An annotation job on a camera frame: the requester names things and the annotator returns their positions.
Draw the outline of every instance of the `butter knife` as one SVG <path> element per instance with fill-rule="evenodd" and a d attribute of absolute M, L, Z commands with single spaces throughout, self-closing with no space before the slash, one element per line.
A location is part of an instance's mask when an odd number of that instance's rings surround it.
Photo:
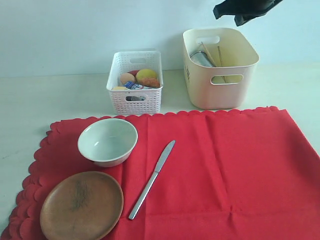
<path fill-rule="evenodd" d="M 134 207 L 129 215 L 130 220 L 133 220 L 135 218 L 135 216 L 137 215 L 139 208 L 141 207 L 142 203 L 144 202 L 152 184 L 156 180 L 156 177 L 158 176 L 159 172 L 161 171 L 161 168 L 165 164 L 165 162 L 166 162 L 172 148 L 174 147 L 175 143 L 176 143 L 176 140 L 173 140 L 170 143 L 168 143 L 168 145 L 165 147 L 165 149 L 161 153 L 161 156 L 160 156 L 158 162 L 156 163 L 155 169 L 154 169 L 149 181 L 145 185 L 139 199 L 136 201 L 136 204 L 134 205 Z"/>

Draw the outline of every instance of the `knife handle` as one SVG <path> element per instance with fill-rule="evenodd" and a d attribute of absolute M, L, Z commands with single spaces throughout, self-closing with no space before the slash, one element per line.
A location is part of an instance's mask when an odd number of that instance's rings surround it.
<path fill-rule="evenodd" d="M 145 185 L 139 199 L 137 200 L 136 204 L 134 205 L 130 215 L 129 215 L 129 219 L 133 220 L 135 218 L 135 216 L 137 215 L 139 208 L 141 207 L 142 203 L 144 202 L 152 184 L 154 183 L 154 181 L 156 180 L 156 177 L 158 176 L 158 172 L 154 171 L 149 179 L 149 181 L 147 182 L 147 184 Z"/>

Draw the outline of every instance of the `cream storage bin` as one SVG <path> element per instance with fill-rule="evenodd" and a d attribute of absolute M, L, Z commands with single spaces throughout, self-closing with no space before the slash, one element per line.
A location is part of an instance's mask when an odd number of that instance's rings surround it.
<path fill-rule="evenodd" d="M 259 56 L 233 28 L 190 29 L 183 33 L 184 77 L 189 98 L 200 109 L 232 109 L 244 101 Z M 206 45 L 216 67 L 194 63 L 190 55 Z"/>
<path fill-rule="evenodd" d="M 122 86 L 121 74 L 141 69 L 154 70 L 157 73 L 160 88 L 112 90 L 113 87 Z M 159 51 L 121 51 L 114 54 L 106 89 L 117 114 L 142 115 L 160 112 L 163 86 L 161 53 Z M 143 100 L 128 100 L 132 97 Z"/>

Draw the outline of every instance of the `wooden plate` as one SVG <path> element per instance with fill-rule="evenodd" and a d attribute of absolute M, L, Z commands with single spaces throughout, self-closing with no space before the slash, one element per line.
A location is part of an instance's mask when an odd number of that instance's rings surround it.
<path fill-rule="evenodd" d="M 48 240 L 100 240 L 117 224 L 124 206 L 118 182 L 86 171 L 59 183 L 45 199 L 40 225 Z"/>

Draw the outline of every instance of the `small white basket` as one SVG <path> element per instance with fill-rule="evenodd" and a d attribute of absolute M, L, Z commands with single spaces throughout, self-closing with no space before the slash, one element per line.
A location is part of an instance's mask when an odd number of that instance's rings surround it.
<path fill-rule="evenodd" d="M 185 31 L 183 43 L 184 78 L 192 104 L 209 110 L 238 107 L 245 99 L 259 62 L 247 39 L 233 28 L 203 28 Z M 190 55 L 202 43 L 217 67 L 202 66 L 191 60 Z"/>
<path fill-rule="evenodd" d="M 121 74 L 141 69 L 154 70 L 157 73 L 160 87 L 155 89 L 112 90 L 113 87 L 122 86 L 120 82 Z M 159 113 L 163 86 L 161 53 L 159 51 L 121 51 L 114 54 L 106 89 L 117 114 L 142 115 Z M 144 100 L 127 100 L 130 97 L 138 97 Z"/>

